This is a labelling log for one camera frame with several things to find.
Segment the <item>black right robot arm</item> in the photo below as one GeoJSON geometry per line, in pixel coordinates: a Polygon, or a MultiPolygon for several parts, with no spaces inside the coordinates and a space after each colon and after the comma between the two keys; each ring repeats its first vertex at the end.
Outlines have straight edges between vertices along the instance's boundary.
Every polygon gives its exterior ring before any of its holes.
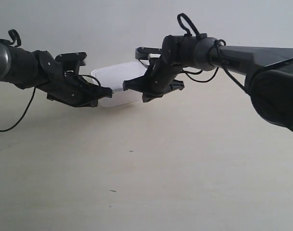
{"type": "Polygon", "coordinates": [[[176,76],[186,67],[244,75],[240,88],[255,111],[265,121],[293,132],[293,48],[227,46],[206,35],[169,35],[145,74],[124,81],[123,89],[141,92],[143,101],[149,102],[181,88],[176,76]]]}

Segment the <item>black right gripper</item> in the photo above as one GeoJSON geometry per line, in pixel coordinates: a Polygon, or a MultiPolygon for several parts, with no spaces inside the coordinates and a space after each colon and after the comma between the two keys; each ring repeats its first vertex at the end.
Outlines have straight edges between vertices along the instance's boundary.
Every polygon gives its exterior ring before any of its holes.
{"type": "Polygon", "coordinates": [[[150,58],[145,75],[123,81],[122,87],[124,91],[145,91],[142,101],[148,103],[172,91],[183,90],[183,81],[175,79],[182,69],[180,64],[166,64],[161,57],[150,58]]]}

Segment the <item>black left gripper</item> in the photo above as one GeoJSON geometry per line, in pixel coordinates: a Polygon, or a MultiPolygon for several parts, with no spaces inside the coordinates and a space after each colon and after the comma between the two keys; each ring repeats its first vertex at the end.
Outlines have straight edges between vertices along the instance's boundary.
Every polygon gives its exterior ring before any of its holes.
{"type": "Polygon", "coordinates": [[[48,100],[71,107],[96,107],[99,99],[113,96],[111,88],[92,84],[73,72],[65,73],[60,79],[52,79],[39,89],[47,93],[48,100]]]}

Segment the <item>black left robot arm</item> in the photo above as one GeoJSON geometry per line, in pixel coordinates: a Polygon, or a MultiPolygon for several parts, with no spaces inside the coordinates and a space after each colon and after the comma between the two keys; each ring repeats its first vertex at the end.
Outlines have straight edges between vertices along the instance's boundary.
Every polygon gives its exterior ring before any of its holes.
{"type": "Polygon", "coordinates": [[[111,98],[112,89],[88,82],[79,74],[85,52],[52,57],[48,51],[26,51],[0,42],[0,82],[24,90],[37,88],[47,99],[71,107],[96,107],[98,100],[111,98]]]}

